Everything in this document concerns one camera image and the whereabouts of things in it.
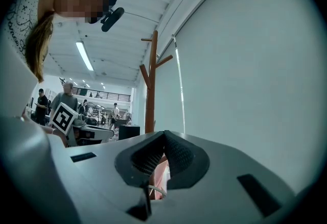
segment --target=man in gray shirt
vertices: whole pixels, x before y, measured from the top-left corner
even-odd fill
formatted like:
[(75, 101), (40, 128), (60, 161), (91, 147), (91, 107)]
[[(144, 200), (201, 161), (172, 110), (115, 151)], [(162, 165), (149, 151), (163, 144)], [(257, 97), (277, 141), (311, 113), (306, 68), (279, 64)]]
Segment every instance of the man in gray shirt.
[(63, 92), (57, 94), (57, 96), (54, 98), (52, 103), (50, 104), (51, 110), (51, 116), (50, 118), (53, 118), (53, 115), (55, 111), (57, 110), (60, 103), (64, 103), (70, 108), (72, 108), (74, 111), (77, 111), (78, 101), (75, 96), (73, 96), (73, 83), (72, 82), (66, 82), (63, 85)]

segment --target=black rectangular panel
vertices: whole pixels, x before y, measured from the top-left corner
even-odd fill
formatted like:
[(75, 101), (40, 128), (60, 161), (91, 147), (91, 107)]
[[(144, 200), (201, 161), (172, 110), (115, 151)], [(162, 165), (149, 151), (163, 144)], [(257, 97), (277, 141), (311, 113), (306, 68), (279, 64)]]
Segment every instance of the black rectangular panel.
[(73, 162), (78, 162), (78, 161), (84, 161), (90, 158), (94, 158), (96, 156), (97, 155), (95, 155), (94, 153), (84, 153), (80, 155), (71, 156), (71, 159)]
[(238, 176), (237, 179), (264, 217), (269, 216), (281, 207), (269, 191), (251, 174)]

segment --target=black slot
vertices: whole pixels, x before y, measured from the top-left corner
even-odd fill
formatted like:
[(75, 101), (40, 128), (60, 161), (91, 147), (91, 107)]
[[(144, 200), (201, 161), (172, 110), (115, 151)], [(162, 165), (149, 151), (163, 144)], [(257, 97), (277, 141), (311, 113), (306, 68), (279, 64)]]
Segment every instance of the black slot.
[(82, 131), (82, 130), (80, 130), (80, 136), (79, 136), (79, 138), (94, 139), (94, 137), (95, 137), (95, 132), (89, 132), (89, 131)]
[(80, 155), (71, 156), (71, 159), (73, 162), (78, 162), (78, 161), (88, 160), (88, 159), (94, 158), (96, 156), (97, 155), (95, 155), (94, 153), (84, 153), (84, 154), (80, 154)]
[(143, 221), (147, 220), (147, 218), (151, 216), (151, 205), (147, 187), (143, 189), (143, 193), (141, 194), (138, 204), (130, 208), (127, 213)]
[(237, 179), (264, 217), (268, 217), (281, 208), (280, 203), (278, 203), (269, 191), (251, 174), (238, 176)]

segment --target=pink object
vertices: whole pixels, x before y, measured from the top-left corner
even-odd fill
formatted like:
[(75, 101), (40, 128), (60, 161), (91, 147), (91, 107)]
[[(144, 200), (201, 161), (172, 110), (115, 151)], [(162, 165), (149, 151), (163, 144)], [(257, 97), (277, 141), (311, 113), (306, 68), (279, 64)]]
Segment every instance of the pink object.
[[(168, 166), (168, 161), (165, 161), (161, 164), (159, 164), (156, 169), (154, 170), (154, 181), (155, 181), (155, 187), (164, 190), (164, 188), (166, 187), (166, 183), (167, 182), (167, 178), (164, 178), (164, 173), (165, 173), (165, 169)], [(159, 200), (162, 198), (162, 194), (158, 191), (154, 190), (154, 196), (156, 200)]]

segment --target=man in black shirt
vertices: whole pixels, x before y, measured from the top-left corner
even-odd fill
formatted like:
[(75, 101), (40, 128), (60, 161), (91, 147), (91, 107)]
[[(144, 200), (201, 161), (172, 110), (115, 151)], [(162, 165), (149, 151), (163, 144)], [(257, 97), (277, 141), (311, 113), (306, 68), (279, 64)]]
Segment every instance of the man in black shirt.
[(35, 109), (35, 122), (45, 126), (45, 114), (48, 110), (48, 98), (44, 95), (43, 89), (39, 89), (39, 98), (37, 99)]

